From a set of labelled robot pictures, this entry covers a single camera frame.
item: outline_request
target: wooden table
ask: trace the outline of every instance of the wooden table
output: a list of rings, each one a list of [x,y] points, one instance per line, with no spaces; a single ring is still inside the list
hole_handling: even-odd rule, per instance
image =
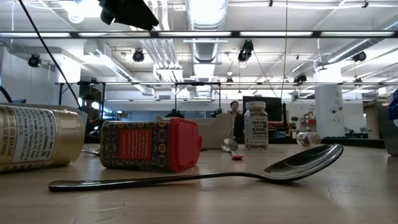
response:
[[[242,162],[221,150],[205,151],[196,167],[180,174],[258,173],[301,150],[272,145],[248,152]],[[0,174],[0,223],[398,223],[398,159],[382,149],[346,147],[332,166],[290,185],[226,177],[97,192],[47,189],[59,179],[160,175],[170,174],[107,170],[88,154],[68,167]]]

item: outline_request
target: red lid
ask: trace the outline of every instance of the red lid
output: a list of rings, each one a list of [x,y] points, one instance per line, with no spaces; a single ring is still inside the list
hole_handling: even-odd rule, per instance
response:
[[[169,169],[176,172],[196,165],[201,140],[195,122],[172,118],[169,126]]]

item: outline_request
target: small spoon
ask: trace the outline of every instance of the small spoon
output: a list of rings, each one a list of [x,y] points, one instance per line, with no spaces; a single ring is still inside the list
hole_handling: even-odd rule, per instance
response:
[[[238,154],[239,145],[234,139],[224,139],[221,144],[222,150],[230,152],[232,155],[232,160],[242,160],[243,155]]]
[[[101,155],[101,153],[99,151],[97,151],[97,150],[94,150],[94,151],[82,150],[81,152],[88,153],[88,154],[91,154],[91,155],[94,155],[94,156],[100,156]]]
[[[300,152],[279,161],[260,174],[248,172],[218,172],[212,174],[177,175],[124,180],[57,180],[49,183],[52,192],[76,192],[84,190],[110,190],[133,187],[148,187],[184,180],[198,180],[215,177],[251,177],[264,182],[283,184],[315,174],[334,163],[343,153],[339,144],[323,145]]]

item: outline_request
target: patterned tin box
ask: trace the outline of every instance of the patterned tin box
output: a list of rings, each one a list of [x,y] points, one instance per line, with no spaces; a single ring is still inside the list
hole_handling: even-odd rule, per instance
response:
[[[198,125],[186,119],[107,121],[101,130],[101,163],[178,172],[198,162],[201,141]]]

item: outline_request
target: man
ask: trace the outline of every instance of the man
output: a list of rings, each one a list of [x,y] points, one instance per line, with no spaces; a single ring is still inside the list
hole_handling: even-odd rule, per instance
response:
[[[90,124],[94,123],[100,118],[100,111],[93,108],[95,96],[92,94],[87,94],[84,97],[84,100],[86,101],[86,106],[83,106],[83,108],[82,108],[83,112],[85,112],[88,115]]]
[[[232,101],[230,104],[231,114],[235,117],[234,124],[234,137],[236,139],[244,138],[243,129],[244,129],[244,116],[238,112],[239,103],[237,101]]]
[[[87,114],[87,124],[85,133],[89,135],[94,128],[100,124],[100,111],[93,108],[95,96],[93,94],[87,94],[84,97],[86,106],[82,107],[83,112]]]

